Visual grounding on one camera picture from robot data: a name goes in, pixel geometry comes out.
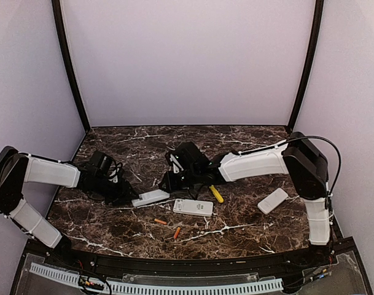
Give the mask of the grey remote control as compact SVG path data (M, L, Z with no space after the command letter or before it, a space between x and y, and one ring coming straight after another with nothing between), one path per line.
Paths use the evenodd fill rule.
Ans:
M148 205L151 203L166 200L169 197L170 197L169 193L161 189L157 189L154 191L139 194L139 197L137 199L132 200L131 202L134 207L141 207L141 206Z

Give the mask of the orange AA battery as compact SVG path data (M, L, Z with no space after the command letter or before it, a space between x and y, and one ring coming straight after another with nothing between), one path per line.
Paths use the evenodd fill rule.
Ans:
M159 223L159 224L167 225L167 222L166 221L162 221L161 219L155 218L154 221L157 222L157 223Z
M175 231L175 233L174 233L174 235L173 235L173 238L174 238L174 239L177 239L177 237L178 237L180 231L181 231L181 228L180 228L180 227L177 227L177 229L176 229L176 231Z

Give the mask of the white remote with battery bay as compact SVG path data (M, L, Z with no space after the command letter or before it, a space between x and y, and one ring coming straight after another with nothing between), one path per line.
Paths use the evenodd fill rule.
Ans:
M212 202L176 199L173 206L173 212L194 216L210 217L213 213L213 208L214 204Z

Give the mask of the yellow handled screwdriver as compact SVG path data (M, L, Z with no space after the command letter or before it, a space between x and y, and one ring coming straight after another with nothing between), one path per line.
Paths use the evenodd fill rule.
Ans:
M213 185L209 186L209 190L212 192L213 196L216 198L216 200L219 203L224 202L223 196L220 194L220 192Z

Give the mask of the white remote control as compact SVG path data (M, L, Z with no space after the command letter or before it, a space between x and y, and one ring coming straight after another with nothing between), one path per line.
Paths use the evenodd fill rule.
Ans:
M269 214L276 207L278 207L280 204L282 204L283 201L286 200L286 198L288 198L287 192L285 192L281 188L278 188L275 191L273 191L270 195L265 197L263 200L261 200L257 204L257 207L262 213Z

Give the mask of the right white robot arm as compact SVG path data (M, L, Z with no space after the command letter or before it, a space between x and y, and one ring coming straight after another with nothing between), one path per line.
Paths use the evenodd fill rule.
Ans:
M231 151L207 158L193 142L167 152L170 167L158 187L167 192L189 191L264 175L289 175L306 206L311 248L303 260L316 267L327 257L325 247L331 237L330 215L336 181L329 179L326 156L313 144L318 136L293 132L286 140L249 151Z

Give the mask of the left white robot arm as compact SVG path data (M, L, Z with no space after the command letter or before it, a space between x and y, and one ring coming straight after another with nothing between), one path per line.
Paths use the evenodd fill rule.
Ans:
M78 189L99 196L114 207L139 198L124 177L122 163L103 152L95 151L88 161L74 164L5 146L0 152L0 214L53 250L54 260L64 268L73 267L77 255L70 250L70 239L25 197L35 184Z

